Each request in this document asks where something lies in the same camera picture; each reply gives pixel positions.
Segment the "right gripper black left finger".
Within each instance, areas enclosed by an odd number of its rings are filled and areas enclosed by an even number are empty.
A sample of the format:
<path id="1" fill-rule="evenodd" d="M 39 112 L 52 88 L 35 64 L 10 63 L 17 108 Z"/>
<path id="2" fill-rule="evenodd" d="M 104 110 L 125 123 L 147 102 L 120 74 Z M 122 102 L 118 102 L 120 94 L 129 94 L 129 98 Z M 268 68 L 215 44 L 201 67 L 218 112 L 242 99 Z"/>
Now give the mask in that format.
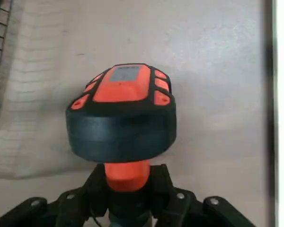
<path id="1" fill-rule="evenodd" d="M 28 198 L 0 216 L 0 227 L 82 227 L 96 218 L 92 189 L 98 190 L 104 181 L 104 165 L 98 164 L 81 187 L 50 203 L 43 197 Z"/>

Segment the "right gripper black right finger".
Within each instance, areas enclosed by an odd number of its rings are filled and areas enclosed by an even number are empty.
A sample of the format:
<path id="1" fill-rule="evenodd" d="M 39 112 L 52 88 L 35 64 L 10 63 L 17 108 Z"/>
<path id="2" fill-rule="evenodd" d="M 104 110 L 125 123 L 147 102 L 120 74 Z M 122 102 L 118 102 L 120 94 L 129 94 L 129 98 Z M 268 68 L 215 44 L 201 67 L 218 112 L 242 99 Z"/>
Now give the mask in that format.
<path id="1" fill-rule="evenodd" d="M 192 191 L 175 187 L 165 164 L 151 166 L 149 195 L 156 227 L 254 226 L 223 197 L 198 201 Z"/>

